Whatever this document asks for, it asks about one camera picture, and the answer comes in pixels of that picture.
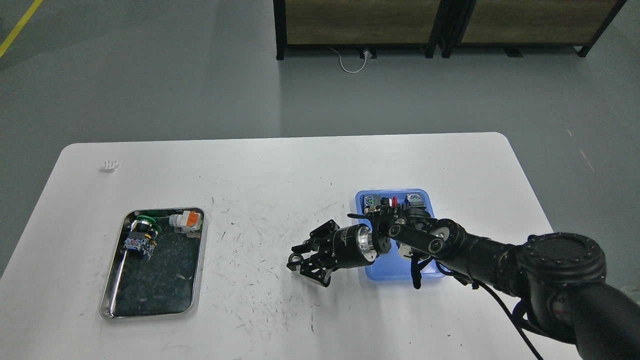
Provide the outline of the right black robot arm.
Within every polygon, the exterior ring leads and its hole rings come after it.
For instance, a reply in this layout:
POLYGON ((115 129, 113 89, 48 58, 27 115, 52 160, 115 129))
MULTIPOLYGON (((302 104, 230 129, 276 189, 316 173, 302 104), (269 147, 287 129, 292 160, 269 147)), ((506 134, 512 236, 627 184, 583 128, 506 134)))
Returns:
POLYGON ((291 248, 286 267, 327 287, 332 272, 372 265, 395 242, 410 260, 415 289, 422 269, 435 264, 494 298, 497 292, 519 298, 513 310, 498 304, 530 350, 526 332, 574 345, 583 360, 639 358, 639 305, 606 283, 606 255, 585 235, 556 232, 530 235, 524 244, 499 243, 452 219, 433 218, 422 202, 395 198, 349 217, 366 223, 342 228, 330 219, 291 248))

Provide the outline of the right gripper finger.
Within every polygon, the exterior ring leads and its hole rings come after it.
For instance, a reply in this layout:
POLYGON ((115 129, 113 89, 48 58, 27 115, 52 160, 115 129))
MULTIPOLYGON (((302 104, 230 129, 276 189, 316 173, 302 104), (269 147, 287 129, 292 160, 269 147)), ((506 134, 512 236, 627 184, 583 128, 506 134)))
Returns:
POLYGON ((333 220, 323 223, 314 230, 310 231, 309 238, 304 240, 302 244, 292 247, 293 252, 318 252, 320 246, 329 244, 340 229, 339 225, 333 220))
POLYGON ((301 276, 304 276, 307 281, 310 281, 313 284, 319 285, 321 287, 327 288, 331 283, 331 276, 334 272, 334 267, 327 267, 323 264, 320 264, 319 260, 315 258, 315 255, 304 258, 302 254, 302 259, 295 263, 286 264, 286 268, 290 269, 292 272, 297 272, 301 276))

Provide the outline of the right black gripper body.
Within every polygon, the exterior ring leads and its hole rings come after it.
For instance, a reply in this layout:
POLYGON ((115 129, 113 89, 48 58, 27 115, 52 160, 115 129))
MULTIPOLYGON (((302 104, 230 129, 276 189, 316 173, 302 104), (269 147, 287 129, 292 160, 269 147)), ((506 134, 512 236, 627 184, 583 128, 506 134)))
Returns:
POLYGON ((334 270, 366 267, 391 247, 388 237, 375 234, 366 224, 336 228, 320 245, 320 264, 334 270))

